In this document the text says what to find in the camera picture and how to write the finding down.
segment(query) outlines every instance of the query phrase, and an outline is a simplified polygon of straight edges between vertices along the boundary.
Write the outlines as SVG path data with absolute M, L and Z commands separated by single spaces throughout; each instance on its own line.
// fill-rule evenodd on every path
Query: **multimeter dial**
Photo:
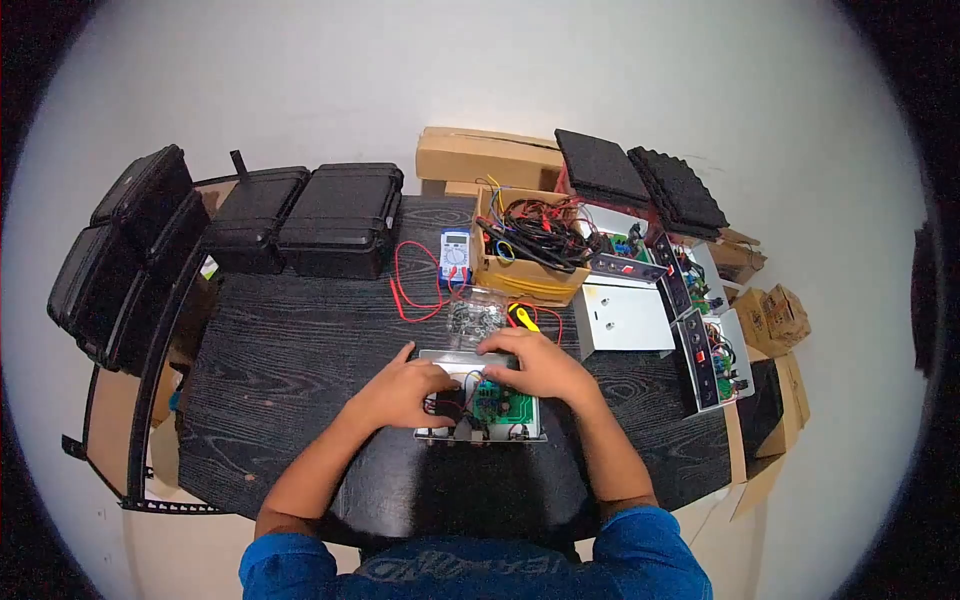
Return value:
M 446 262 L 451 265 L 460 266 L 467 264 L 467 251 L 462 248 L 451 247 L 447 248 L 444 253 L 444 258 Z

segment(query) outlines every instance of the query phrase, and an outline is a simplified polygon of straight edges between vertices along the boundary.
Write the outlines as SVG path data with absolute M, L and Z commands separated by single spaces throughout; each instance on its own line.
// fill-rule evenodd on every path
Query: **blue t-shirt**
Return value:
M 663 509 L 618 513 L 593 544 L 593 562 L 523 541 L 423 538 L 337 576 L 324 544 L 303 534 L 254 541 L 240 562 L 246 599 L 712 598 L 707 574 Z

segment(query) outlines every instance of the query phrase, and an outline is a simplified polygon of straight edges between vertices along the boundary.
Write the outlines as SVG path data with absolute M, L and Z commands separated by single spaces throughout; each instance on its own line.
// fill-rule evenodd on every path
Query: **digital multimeter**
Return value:
M 440 232 L 441 281 L 466 282 L 470 268 L 470 232 L 444 229 Z

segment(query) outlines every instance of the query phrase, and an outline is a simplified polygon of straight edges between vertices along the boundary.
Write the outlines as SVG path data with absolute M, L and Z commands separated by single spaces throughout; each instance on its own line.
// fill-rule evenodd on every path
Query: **hand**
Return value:
M 455 390 L 460 382 L 425 358 L 406 362 L 413 349 L 413 342 L 404 346 L 383 371 L 347 402 L 343 414 L 369 428 L 371 433 L 387 425 L 455 426 L 452 419 L 424 413 L 423 399 L 441 390 Z
M 500 329 L 477 346 L 477 354 L 506 350 L 520 361 L 520 371 L 489 365 L 484 375 L 524 394 L 558 397 L 571 408 L 599 399 L 593 376 L 572 356 L 541 333 L 522 327 Z

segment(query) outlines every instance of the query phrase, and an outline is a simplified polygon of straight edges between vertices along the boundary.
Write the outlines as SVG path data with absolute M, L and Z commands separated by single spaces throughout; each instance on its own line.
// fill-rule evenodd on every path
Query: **yellow wire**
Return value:
M 494 193 L 496 194 L 496 201 L 500 204 L 500 214 L 502 215 L 503 214 L 503 194 L 500 192 L 500 190 L 503 188 L 500 187 L 500 183 L 497 180 L 495 180 L 490 173 L 487 174 L 487 177 L 490 179 L 490 181 L 493 181 L 493 185 L 496 185 L 496 192 Z
M 516 260 L 516 254 L 514 253 L 514 247 L 511 246 L 508 242 L 504 242 L 503 240 L 497 240 L 497 241 L 496 241 L 496 244 L 493 245 L 494 249 L 495 249 L 495 250 L 499 250 L 500 244 L 503 244 L 503 245 L 507 248 L 507 250 L 510 251 L 510 258 L 507 258 L 506 256 L 503 256 L 503 255 L 500 254 L 499 252 L 497 253 L 496 257 L 499 258 L 500 260 L 502 260 L 503 262 L 507 263 L 507 264 L 510 264 L 510 263 L 514 262 L 514 261 Z
M 473 375 L 473 377 L 474 377 L 477 381 L 483 381 L 483 377 L 481 377 L 480 375 L 478 375 L 477 373 L 475 373 L 475 372 L 473 372 L 473 371 L 470 371 L 470 372 L 449 372 L 449 373 L 447 373 L 447 374 L 448 374 L 448 375 Z

